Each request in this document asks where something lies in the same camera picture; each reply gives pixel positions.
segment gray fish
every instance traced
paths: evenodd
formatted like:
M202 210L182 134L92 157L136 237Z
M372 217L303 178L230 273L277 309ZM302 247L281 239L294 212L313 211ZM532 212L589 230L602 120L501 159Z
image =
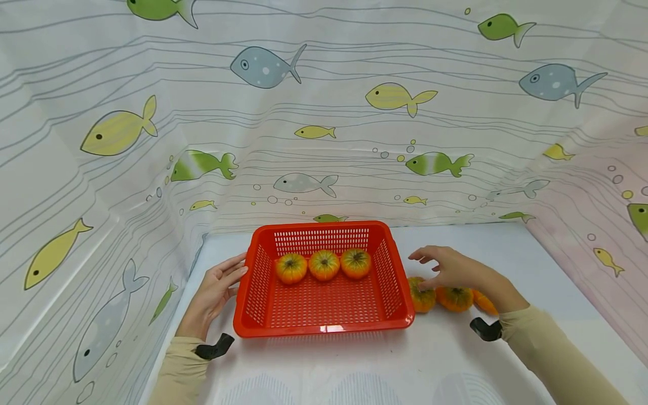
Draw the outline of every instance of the gray fish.
M310 192L321 189L329 196L335 198L335 191L330 186L334 185L337 181L338 177L336 175L326 176L320 182L308 174L290 173L277 180L273 187L285 192Z
M495 199L499 196L516 194L518 192L523 192L524 195L527 196L527 198L535 198L538 195L536 191L546 187L549 182L549 180L533 180L531 183L527 184L524 187L511 187L510 189L491 191L486 196L486 200L495 201Z
M528 95L541 100L556 101L574 95L576 108L581 105L583 91L594 82L603 78L607 73L597 73L588 77L580 84L576 81L576 71L562 64L549 64L529 73L520 80L520 87Z
M262 89L271 89L281 83L289 73L301 84L295 70L301 53L306 49L302 45L288 65L283 59L261 47L248 47L241 51L229 68L248 84Z
M122 274L124 290L101 307L83 333L72 369L75 382L81 381L108 350L126 319L130 294L147 282L148 277L135 278L135 262L130 259Z

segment right hand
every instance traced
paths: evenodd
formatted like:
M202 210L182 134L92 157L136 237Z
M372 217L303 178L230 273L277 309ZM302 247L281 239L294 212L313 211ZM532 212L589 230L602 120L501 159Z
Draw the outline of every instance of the right hand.
M446 246L425 246L409 257L410 260L419 261L421 264L436 260L439 265L433 268L439 272L434 278L419 284L419 290L425 291L432 288L443 287L469 287L481 289L489 279L502 277L498 272L458 251Z

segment yellow fish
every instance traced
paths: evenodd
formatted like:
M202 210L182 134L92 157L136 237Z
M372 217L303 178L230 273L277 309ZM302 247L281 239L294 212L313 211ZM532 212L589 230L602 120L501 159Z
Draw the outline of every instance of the yellow fish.
M216 208L216 206L214 205L214 202L213 202L213 201L200 200L200 201L196 201L196 202L194 202L194 205L191 206L191 208L189 209L189 211L193 211L193 210L195 210L195 209L205 208L205 207L207 207L208 205L211 205L212 207L214 207L214 209L218 209L218 208Z
M326 129L323 126L309 125L296 130L295 135L306 139L317 139L326 135L335 138L335 128Z
M648 126L640 126L634 129L634 134L637 136L648 136Z
M416 204L418 202L423 203L423 205L428 205L428 199L422 200L421 197L416 197L416 196L410 196L407 197L403 202L406 202L408 204Z
M416 117L419 104L428 102L436 96L438 91L424 91L412 98L410 93L398 83L380 84L365 95L365 98L373 107L379 110L395 110L407 106L410 117Z
M570 155L565 152L562 146L555 143L545 150L543 155L553 160L571 160L576 155Z
M157 102L152 95L144 105L142 117L130 111L113 111L99 119L86 135L81 150L98 156L124 153L137 142L142 129L156 137L157 128L151 121Z
M72 250L77 236L81 232L87 232L90 229L92 227L85 225L83 218L81 218L76 221L74 228L63 232L40 248L34 260L32 260L29 270L27 270L25 290L29 290L54 272Z
M596 257L603 263L604 266L612 268L614 270L614 276L619 277L621 272L624 272L625 269L614 264L612 260L612 255L607 252L605 249L594 248L594 254Z

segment green fish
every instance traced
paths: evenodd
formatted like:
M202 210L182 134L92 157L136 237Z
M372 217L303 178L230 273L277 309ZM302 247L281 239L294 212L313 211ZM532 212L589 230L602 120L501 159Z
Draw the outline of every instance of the green fish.
M349 219L348 216L335 216L331 214L322 214L313 218L317 222L344 222Z
M232 174L232 170L238 168L234 159L236 156L233 154L224 154L223 158L218 160L215 156L199 150L187 150L173 166L171 181L199 179L205 173L216 169L220 169L224 178L232 180L236 177Z
M441 152L428 152L423 155L413 157L405 165L408 169L421 176L437 174L449 170L455 177L461 177L461 169L470 166L470 160L475 155L468 154L461 156L453 163L448 155Z
M160 300L160 303L157 304L157 308L156 308L156 311L153 313L153 317L151 318L151 322L148 323L149 325L151 323L153 323L153 321L155 321L158 316L160 316L162 311L164 311L164 308L168 304L168 300L171 299L171 294L173 294L173 291L175 291L177 289L178 289L178 286L176 286L173 283L173 279L171 279L171 281L169 282L169 285L168 285L168 290L167 290L167 292L164 293L164 295L162 295L162 299Z
M480 23L477 28L484 38L491 41L499 41L512 36L515 46L519 48L522 38L534 25L535 23L518 25L509 14L498 14Z
M634 227L648 242L648 204L628 204L628 214Z
M130 11L137 17L150 21L162 21L179 14L190 26L198 29L194 19L196 0L126 0Z
M525 213L521 213L520 211L515 211L514 213L508 213L506 215L502 215L500 217L500 220L512 220L515 218L522 218L525 224L529 222L529 220L535 219L535 217L531 214L525 214Z

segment black strap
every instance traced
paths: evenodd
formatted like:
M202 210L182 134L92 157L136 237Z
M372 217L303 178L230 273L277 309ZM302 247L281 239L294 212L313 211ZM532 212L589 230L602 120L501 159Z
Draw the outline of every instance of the black strap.
M220 335L220 339L216 342L215 345L198 345L195 350L196 356L203 358L205 360L214 360L217 357L221 357L223 354L227 353L229 347L234 343L234 338L230 335L223 333Z

